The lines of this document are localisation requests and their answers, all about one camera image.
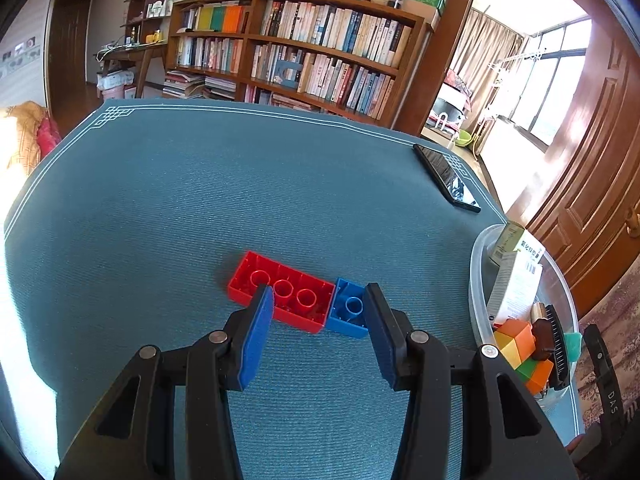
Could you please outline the red building brick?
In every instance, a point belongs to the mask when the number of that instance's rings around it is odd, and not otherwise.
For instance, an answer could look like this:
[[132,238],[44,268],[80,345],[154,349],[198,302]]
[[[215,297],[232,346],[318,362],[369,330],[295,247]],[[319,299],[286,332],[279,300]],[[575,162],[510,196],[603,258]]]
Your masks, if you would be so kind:
[[312,334],[324,329],[335,290],[332,283],[247,252],[228,283],[228,296],[247,307],[262,285],[272,288],[275,320]]

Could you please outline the yellow green small box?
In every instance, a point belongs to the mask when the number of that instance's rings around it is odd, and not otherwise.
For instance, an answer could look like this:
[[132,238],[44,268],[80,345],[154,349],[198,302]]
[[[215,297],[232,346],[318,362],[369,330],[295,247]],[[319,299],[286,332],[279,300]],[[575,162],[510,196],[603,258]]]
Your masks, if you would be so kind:
[[490,258],[495,264],[500,264],[503,256],[508,252],[522,252],[534,263],[538,263],[544,254],[544,245],[524,226],[518,222],[508,221],[498,236]]

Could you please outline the small wooden shelf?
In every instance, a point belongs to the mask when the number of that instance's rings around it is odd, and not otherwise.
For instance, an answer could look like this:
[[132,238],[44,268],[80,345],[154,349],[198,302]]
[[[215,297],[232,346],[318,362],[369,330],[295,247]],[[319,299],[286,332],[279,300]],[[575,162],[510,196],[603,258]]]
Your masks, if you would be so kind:
[[172,0],[125,0],[127,12],[124,45],[127,47],[165,42],[165,28],[172,11]]

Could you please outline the large wooden bookshelf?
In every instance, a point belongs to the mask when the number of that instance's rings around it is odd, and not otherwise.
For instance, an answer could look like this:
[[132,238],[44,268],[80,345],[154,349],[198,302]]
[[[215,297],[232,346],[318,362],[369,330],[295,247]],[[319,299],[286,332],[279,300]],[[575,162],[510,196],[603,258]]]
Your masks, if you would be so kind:
[[237,101],[390,127],[432,30],[367,0],[182,0],[166,66],[229,81]]

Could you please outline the black comb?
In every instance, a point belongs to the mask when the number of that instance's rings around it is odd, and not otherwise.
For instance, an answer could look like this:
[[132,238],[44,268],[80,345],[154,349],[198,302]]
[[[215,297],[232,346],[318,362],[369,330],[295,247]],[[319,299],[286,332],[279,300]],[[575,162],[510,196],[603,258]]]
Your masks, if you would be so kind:
[[554,369],[549,378],[549,384],[555,391],[561,391],[570,384],[570,362],[568,362],[564,332],[554,305],[546,304],[544,310],[551,325],[553,339],[552,361]]

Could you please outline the green plastic basin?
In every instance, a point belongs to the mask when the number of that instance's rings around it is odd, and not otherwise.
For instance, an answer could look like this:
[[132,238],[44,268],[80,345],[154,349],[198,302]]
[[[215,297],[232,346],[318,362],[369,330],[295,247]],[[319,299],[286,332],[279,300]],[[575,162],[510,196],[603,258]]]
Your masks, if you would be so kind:
[[454,141],[454,144],[456,144],[458,148],[465,148],[466,146],[470,145],[472,142],[473,142],[472,134],[468,133],[463,129],[460,129],[457,132],[457,137],[456,137],[456,140]]

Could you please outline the clear plastic bowl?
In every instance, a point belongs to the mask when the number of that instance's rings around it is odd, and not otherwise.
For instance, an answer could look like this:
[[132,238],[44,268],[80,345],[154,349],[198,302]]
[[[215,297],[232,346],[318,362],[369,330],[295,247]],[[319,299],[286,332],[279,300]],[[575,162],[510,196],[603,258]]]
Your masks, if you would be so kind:
[[469,308],[480,346],[495,347],[543,408],[570,391],[582,348],[570,288],[530,240],[503,248],[506,226],[488,226],[471,252]]

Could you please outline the blue building brick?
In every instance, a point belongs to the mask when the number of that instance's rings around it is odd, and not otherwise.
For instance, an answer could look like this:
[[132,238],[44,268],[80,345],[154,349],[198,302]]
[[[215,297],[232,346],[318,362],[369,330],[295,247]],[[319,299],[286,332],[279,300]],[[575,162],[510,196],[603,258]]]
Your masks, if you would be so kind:
[[363,286],[338,278],[326,318],[326,329],[358,339],[369,336],[363,314],[363,294]]

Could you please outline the white medicine box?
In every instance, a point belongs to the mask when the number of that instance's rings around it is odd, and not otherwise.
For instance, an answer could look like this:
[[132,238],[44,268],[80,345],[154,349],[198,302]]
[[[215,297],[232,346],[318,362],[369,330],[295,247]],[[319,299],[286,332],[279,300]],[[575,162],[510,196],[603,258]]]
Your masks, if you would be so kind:
[[508,252],[501,260],[487,314],[495,326],[508,318],[528,321],[541,279],[542,265],[522,252]]

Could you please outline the orange yellow building block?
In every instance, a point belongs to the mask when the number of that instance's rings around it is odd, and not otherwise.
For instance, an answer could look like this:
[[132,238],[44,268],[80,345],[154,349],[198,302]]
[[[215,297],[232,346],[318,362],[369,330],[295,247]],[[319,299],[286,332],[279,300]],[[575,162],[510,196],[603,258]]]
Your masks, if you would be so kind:
[[513,368],[518,368],[536,349],[529,322],[508,318],[495,331],[494,338],[502,356]]

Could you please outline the beige curtain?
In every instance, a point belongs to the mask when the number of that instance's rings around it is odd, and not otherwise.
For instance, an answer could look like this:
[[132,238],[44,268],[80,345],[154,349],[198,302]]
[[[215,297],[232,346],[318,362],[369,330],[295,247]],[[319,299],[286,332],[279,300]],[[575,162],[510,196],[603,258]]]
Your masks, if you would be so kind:
[[471,92],[471,110],[462,128],[474,132],[498,93],[500,61],[517,55],[526,45],[526,37],[480,11],[469,10],[457,49],[449,67]]

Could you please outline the teal plastic capsule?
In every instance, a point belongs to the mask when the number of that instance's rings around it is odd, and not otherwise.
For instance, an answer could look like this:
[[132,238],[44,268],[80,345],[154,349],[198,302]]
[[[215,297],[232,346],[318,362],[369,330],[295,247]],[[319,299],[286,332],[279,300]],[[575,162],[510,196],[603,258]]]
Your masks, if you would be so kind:
[[564,344],[568,362],[576,363],[582,353],[582,334],[579,332],[565,333]]

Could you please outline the black smartphone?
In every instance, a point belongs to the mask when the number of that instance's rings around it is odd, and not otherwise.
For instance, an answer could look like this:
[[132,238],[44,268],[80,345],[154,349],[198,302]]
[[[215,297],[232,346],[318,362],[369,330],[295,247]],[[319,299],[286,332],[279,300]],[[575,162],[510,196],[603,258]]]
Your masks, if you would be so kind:
[[460,174],[442,153],[420,144],[414,144],[412,149],[439,191],[451,205],[473,212],[482,210]]

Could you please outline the wooden side desk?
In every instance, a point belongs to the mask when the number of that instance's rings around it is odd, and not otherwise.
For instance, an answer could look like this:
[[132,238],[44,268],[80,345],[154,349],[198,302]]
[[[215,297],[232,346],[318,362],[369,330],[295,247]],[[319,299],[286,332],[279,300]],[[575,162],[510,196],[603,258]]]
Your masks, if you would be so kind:
[[149,67],[153,58],[166,61],[167,42],[153,42],[152,44],[137,44],[136,46],[111,46],[105,47],[96,54],[96,62],[101,66],[101,75],[106,77],[112,69],[112,65],[136,71],[136,93],[134,97],[141,99],[146,85]]

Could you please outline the patterned bed cloth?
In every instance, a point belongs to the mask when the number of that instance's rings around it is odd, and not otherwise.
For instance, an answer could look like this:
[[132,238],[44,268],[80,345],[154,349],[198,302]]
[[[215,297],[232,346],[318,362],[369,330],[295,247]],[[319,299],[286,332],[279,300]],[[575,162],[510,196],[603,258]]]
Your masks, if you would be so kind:
[[[624,408],[639,396],[639,258],[606,296],[581,320],[580,327],[596,324],[608,348],[620,385]],[[594,369],[586,347],[578,361],[575,379],[585,427],[603,412]]]

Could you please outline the brass door knob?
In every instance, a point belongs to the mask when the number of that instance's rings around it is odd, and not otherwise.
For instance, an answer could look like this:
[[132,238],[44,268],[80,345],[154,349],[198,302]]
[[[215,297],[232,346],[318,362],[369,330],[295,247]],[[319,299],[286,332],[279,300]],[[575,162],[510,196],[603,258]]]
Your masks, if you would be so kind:
[[634,207],[629,207],[625,212],[625,228],[631,238],[640,237],[640,214]]

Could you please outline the brown wooden door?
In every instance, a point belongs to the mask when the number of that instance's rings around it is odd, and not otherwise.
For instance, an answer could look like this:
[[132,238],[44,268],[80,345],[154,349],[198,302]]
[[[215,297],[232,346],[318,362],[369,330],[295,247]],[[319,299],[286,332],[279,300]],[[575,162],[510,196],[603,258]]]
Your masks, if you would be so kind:
[[589,312],[639,255],[639,55],[606,0],[574,0],[592,21],[574,98],[533,180],[510,207]]

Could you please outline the orange green building block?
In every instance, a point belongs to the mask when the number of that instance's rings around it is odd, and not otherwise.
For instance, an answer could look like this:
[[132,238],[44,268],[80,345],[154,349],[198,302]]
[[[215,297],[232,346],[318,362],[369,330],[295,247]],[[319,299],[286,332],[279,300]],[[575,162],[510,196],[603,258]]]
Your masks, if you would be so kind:
[[524,382],[527,390],[533,395],[542,393],[547,387],[554,365],[549,360],[536,361],[527,359],[515,371]]

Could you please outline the orange cushion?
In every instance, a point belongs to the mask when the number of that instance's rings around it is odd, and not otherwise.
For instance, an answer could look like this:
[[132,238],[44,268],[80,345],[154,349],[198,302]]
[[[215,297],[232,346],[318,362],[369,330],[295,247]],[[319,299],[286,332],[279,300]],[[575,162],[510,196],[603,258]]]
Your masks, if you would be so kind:
[[34,101],[1,110],[1,168],[28,177],[62,141],[47,109]]

